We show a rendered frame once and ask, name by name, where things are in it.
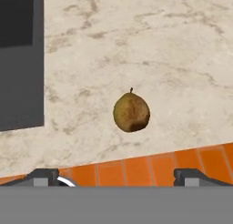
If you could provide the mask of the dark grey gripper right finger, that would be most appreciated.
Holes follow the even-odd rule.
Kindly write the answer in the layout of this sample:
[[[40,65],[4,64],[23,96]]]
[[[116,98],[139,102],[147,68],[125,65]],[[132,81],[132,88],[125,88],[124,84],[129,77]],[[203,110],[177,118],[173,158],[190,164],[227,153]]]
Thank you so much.
[[[230,187],[230,184],[210,178],[196,168],[176,168],[174,170],[175,187]]]

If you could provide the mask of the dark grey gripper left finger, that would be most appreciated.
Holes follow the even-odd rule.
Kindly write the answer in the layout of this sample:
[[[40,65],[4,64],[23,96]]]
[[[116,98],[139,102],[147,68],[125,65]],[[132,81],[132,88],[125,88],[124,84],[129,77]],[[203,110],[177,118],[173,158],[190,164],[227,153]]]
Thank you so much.
[[[25,178],[16,179],[8,183],[9,186],[53,187],[58,184],[59,172],[57,168],[37,168]]]

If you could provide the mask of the brown-green pear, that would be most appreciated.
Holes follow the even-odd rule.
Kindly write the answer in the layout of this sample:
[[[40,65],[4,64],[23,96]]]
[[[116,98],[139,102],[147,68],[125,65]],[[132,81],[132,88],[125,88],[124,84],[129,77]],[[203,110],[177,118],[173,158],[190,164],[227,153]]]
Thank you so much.
[[[124,132],[131,133],[144,129],[150,119],[147,102],[133,92],[133,88],[115,103],[113,117],[116,125]]]

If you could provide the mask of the dark grey sink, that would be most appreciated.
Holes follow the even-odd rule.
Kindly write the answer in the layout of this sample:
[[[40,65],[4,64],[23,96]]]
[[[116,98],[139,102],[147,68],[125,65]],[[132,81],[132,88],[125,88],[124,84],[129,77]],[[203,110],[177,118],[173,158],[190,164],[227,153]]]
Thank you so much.
[[[0,0],[0,132],[45,124],[44,0]]]

